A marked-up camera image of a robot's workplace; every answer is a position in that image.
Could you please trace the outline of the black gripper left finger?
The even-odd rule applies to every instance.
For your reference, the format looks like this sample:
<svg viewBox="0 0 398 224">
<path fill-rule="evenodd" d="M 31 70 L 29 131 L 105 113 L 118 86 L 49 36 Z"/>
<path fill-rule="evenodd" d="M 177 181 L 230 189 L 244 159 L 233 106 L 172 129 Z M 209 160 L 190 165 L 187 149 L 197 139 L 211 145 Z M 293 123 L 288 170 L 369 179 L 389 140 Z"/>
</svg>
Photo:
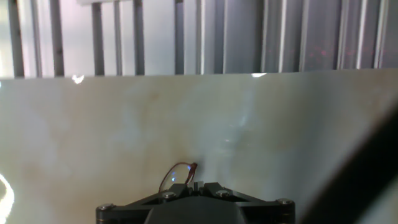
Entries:
<svg viewBox="0 0 398 224">
<path fill-rule="evenodd" d="M 168 190 L 160 191 L 127 205 L 106 203 L 96 207 L 96 224 L 144 223 L 149 213 L 160 205 L 192 196 L 195 184 L 173 184 Z"/>
</svg>

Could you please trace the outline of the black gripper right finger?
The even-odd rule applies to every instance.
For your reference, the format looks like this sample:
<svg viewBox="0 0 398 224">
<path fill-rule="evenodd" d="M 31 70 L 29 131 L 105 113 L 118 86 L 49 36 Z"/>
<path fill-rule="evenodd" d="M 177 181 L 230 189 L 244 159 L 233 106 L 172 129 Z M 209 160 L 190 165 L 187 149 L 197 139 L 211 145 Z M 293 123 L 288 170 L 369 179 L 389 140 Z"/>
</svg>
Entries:
<svg viewBox="0 0 398 224">
<path fill-rule="evenodd" d="M 217 182 L 196 182 L 196 193 L 236 206 L 247 223 L 295 223 L 295 202 L 288 198 L 264 201 L 222 187 Z"/>
</svg>

